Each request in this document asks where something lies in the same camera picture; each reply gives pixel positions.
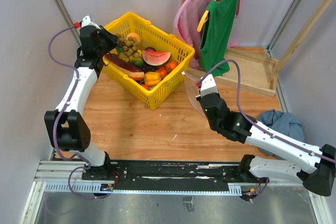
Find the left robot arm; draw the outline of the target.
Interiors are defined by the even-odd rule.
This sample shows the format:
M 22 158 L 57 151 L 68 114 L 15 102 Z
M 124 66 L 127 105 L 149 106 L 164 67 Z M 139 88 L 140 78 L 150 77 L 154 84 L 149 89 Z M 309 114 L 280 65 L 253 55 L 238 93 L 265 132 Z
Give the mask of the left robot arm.
M 54 110 L 45 113 L 44 121 L 50 143 L 61 159 L 71 161 L 78 157 L 86 163 L 83 168 L 87 173 L 107 180 L 117 172 L 107 152 L 91 141 L 82 114 L 88 95 L 101 74 L 103 56 L 117 46 L 118 38 L 103 26 L 84 23 L 75 23 L 58 34 L 75 28 L 79 29 L 81 42 L 75 63 L 70 65 L 50 57 L 55 63 L 70 68 L 73 76 L 65 96 Z

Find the clear zip top bag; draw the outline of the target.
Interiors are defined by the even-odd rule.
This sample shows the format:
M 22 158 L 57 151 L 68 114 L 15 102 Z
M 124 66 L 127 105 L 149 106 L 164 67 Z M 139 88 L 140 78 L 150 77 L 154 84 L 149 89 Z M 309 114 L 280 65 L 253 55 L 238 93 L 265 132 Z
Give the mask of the clear zip top bag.
M 206 118 L 204 111 L 197 100 L 200 96 L 200 85 L 198 84 L 199 79 L 185 71 L 182 71 L 182 75 L 184 77 L 186 94 L 190 105 L 199 115 Z

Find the longan fruit bunch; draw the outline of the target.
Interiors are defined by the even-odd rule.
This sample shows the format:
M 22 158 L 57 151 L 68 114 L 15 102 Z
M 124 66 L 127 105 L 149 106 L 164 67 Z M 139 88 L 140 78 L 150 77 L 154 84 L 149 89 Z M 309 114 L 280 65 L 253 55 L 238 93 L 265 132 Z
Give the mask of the longan fruit bunch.
M 129 38 L 124 34 L 116 34 L 118 36 L 118 45 L 116 51 L 120 59 L 125 62 L 130 62 L 133 58 L 142 58 L 142 51 L 140 50 L 141 42 L 136 39 Z

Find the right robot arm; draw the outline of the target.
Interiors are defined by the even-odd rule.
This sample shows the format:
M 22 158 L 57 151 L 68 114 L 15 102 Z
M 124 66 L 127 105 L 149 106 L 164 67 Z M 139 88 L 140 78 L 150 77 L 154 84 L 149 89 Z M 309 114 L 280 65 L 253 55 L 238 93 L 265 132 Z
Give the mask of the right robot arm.
M 278 160 L 244 155 L 238 177 L 244 182 L 253 178 L 276 178 L 302 183 L 310 192 L 329 197 L 335 179 L 335 147 L 305 144 L 276 132 L 256 119 L 228 108 L 218 93 L 196 97 L 211 130 L 228 140 L 265 149 Z

